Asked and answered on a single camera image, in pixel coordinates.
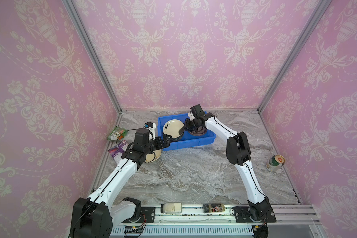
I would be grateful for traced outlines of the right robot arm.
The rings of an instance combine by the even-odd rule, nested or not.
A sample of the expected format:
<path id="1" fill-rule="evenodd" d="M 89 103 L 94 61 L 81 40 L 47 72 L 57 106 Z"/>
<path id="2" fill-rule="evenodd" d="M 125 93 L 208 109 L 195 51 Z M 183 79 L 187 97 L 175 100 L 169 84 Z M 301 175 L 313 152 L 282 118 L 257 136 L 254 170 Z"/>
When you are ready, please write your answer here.
<path id="1" fill-rule="evenodd" d="M 212 113 L 198 104 L 190 108 L 183 130 L 197 132 L 207 129 L 226 143 L 227 160 L 237 169 L 247 193 L 251 219 L 255 222 L 276 222 L 269 198 L 263 193 L 251 162 L 251 149 L 246 133 L 230 129 Z"/>

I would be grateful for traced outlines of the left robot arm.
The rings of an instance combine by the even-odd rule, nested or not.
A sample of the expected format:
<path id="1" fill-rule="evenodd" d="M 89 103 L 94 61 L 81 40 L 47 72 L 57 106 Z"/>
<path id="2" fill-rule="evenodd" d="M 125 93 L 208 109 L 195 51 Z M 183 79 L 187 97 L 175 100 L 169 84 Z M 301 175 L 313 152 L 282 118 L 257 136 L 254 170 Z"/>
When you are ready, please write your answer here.
<path id="1" fill-rule="evenodd" d="M 70 238 L 108 238 L 114 226 L 140 217 L 141 202 L 125 198 L 114 206 L 118 194 L 146 161 L 148 154 L 170 146 L 172 136 L 154 136 L 148 128 L 136 130 L 135 138 L 122 154 L 118 166 L 88 198 L 73 205 Z"/>

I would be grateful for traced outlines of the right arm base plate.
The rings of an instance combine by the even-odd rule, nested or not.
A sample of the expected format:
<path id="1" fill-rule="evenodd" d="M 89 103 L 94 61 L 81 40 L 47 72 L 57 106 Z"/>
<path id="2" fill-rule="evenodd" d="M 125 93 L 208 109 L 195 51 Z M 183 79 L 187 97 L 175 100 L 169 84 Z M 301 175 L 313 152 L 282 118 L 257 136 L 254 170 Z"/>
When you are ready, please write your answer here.
<path id="1" fill-rule="evenodd" d="M 260 214 L 257 209 L 248 206 L 235 206 L 232 208 L 237 223 L 275 223 L 277 222 L 273 208 Z"/>

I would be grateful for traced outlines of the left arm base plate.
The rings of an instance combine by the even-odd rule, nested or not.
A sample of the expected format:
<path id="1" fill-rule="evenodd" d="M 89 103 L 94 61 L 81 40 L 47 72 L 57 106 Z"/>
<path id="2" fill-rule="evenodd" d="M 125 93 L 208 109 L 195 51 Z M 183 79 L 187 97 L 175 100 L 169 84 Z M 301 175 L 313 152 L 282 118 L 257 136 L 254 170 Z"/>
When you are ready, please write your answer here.
<path id="1" fill-rule="evenodd" d="M 155 221 L 155 213 L 156 213 L 156 207 L 154 206 L 143 206 L 141 207 L 140 210 L 140 216 L 136 220 L 137 223 L 143 223 L 144 221 L 146 223 L 154 223 Z"/>

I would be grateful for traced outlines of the brown tinted glass plate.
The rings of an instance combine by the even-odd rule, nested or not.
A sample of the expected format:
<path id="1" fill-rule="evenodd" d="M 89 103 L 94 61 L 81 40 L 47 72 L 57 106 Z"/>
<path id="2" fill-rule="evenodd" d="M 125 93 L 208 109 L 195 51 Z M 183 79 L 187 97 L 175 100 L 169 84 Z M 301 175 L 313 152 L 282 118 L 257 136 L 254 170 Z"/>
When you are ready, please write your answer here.
<path id="1" fill-rule="evenodd" d="M 205 135 L 206 132 L 207 132 L 207 128 L 198 127 L 197 129 L 190 131 L 189 134 L 191 134 L 193 136 L 202 136 L 202 135 Z"/>

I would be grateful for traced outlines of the cream round plate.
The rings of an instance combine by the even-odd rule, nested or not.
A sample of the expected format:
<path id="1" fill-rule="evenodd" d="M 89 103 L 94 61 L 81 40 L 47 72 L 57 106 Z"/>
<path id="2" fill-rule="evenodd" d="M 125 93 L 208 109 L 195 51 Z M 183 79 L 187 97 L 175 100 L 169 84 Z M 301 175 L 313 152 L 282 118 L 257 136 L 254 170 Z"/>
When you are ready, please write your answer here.
<path id="1" fill-rule="evenodd" d="M 160 158 L 162 150 L 155 150 L 151 154 L 147 154 L 145 163 L 152 163 Z"/>

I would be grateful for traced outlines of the white plate black accent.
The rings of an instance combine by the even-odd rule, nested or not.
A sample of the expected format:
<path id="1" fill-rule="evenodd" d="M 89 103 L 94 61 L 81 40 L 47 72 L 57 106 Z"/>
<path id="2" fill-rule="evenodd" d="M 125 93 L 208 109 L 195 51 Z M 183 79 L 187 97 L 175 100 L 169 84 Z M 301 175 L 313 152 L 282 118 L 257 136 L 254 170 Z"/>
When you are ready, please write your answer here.
<path id="1" fill-rule="evenodd" d="M 183 127 L 184 124 L 182 121 L 176 119 L 169 120 L 163 126 L 163 133 L 170 135 L 172 137 L 172 141 L 178 141 L 183 137 Z"/>

